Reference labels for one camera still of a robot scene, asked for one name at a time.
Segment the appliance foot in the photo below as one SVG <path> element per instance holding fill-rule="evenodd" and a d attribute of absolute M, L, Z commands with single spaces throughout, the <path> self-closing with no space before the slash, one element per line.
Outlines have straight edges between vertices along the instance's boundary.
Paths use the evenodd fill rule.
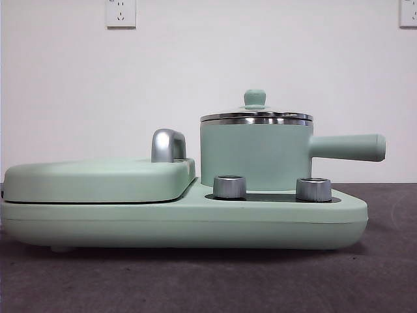
<path fill-rule="evenodd" d="M 56 253 L 65 253 L 75 250 L 74 246 L 51 246 L 51 251 Z"/>

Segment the mint green pot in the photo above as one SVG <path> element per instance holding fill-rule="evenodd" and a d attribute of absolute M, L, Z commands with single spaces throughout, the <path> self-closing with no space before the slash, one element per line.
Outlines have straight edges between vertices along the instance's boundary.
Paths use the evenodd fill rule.
<path fill-rule="evenodd" d="M 249 90 L 237 112 L 201 118 L 201 182 L 217 175 L 246 178 L 248 190 L 294 190 L 311 177 L 313 157 L 381 161 L 385 138 L 378 134 L 313 137 L 312 117 L 265 108 L 265 93 Z"/>

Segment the lid knob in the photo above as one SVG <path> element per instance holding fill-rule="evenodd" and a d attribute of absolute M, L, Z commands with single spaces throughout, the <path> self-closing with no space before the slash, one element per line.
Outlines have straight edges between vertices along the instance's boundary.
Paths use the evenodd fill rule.
<path fill-rule="evenodd" d="M 262 89 L 249 89 L 245 92 L 245 109 L 264 109 L 266 93 Z"/>

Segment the electrical outlet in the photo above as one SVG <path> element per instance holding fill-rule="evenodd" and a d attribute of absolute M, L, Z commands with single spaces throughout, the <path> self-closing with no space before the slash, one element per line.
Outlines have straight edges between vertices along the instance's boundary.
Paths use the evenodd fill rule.
<path fill-rule="evenodd" d="M 136 28 L 136 0 L 106 0 L 108 28 Z"/>
<path fill-rule="evenodd" d="M 399 0 L 400 28 L 417 28 L 417 0 Z"/>

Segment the table surface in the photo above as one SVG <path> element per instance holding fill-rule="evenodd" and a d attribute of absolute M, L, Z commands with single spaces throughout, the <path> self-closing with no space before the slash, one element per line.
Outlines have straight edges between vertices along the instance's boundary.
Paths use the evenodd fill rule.
<path fill-rule="evenodd" d="M 3 312 L 417 312 L 417 184 L 334 184 L 368 203 L 340 250 L 80 248 L 0 233 Z"/>

